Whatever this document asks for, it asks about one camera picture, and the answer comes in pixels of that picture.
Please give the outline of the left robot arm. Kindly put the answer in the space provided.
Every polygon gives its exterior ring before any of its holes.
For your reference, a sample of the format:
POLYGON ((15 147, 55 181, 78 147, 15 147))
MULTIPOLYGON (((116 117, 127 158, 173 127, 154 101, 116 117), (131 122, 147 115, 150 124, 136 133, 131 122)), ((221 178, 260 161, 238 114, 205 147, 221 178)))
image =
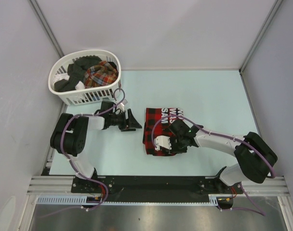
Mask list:
POLYGON ((105 130, 116 126, 120 131, 141 129, 131 109, 119 107, 121 103, 102 101, 101 107, 94 114, 62 113, 50 138, 50 146, 63 154, 76 177, 82 179, 82 187, 92 193, 98 189, 99 181, 95 167, 83 154, 89 130, 105 130))

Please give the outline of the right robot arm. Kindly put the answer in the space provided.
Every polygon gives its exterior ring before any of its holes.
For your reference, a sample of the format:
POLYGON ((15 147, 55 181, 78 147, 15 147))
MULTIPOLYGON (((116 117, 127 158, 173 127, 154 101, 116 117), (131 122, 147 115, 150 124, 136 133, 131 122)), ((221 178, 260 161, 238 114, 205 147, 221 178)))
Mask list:
POLYGON ((172 149, 186 151, 187 147, 214 149, 236 158, 237 163, 223 167, 214 177, 215 189, 226 193, 231 187, 244 180, 261 184, 265 179, 275 178, 274 165, 278 157, 266 142, 255 132, 247 135, 226 135, 205 129, 201 125, 189 127, 183 120, 176 119, 168 130, 172 149))

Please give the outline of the red black plaid shirt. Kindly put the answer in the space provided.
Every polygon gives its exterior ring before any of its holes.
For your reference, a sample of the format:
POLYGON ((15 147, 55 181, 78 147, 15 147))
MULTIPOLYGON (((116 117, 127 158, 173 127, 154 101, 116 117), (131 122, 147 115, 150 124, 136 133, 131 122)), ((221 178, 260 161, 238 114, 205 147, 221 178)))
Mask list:
MULTIPOLYGON (((161 148, 156 151, 152 143, 151 132, 157 121, 168 115, 183 116, 184 110, 181 108, 146 108, 146 121, 144 124, 144 134, 142 143, 145 146, 146 154, 153 156, 174 156, 176 154, 182 154, 187 152, 187 148, 181 149, 180 151, 172 151, 161 148)), ((154 138, 157 136, 168 136, 172 140, 176 138, 175 135, 168 129, 169 125, 173 123, 177 117, 168 117, 162 119, 154 130, 154 138)))

